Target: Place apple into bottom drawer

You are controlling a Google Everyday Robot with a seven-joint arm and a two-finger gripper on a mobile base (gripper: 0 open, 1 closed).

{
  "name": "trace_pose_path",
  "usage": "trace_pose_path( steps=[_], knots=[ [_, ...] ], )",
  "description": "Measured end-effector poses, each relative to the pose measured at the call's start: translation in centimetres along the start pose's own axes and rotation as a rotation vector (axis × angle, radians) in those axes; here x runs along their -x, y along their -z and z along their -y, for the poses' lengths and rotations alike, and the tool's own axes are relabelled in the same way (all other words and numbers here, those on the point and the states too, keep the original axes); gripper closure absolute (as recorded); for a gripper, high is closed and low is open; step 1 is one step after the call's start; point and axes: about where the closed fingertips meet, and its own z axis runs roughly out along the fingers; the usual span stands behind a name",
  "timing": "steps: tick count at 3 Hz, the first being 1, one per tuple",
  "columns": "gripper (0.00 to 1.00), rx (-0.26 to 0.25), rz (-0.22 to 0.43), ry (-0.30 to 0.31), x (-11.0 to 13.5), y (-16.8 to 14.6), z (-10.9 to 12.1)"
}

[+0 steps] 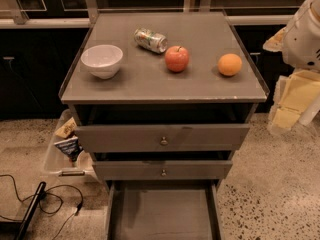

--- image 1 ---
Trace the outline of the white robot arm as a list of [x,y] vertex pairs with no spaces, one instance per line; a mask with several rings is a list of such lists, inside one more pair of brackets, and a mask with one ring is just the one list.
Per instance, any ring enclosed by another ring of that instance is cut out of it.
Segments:
[[282,134],[297,122],[307,126],[320,110],[320,0],[306,0],[263,49],[281,52],[294,68],[276,84],[268,130]]

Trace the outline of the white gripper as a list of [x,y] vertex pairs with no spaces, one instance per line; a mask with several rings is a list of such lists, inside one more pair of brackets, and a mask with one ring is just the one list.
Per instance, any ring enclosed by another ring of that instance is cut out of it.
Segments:
[[[301,69],[320,70],[320,0],[306,0],[289,20],[263,44],[269,52],[281,52],[285,63]],[[270,133],[285,133],[300,121],[308,124],[316,115],[320,74],[296,70],[280,76],[269,112]]]

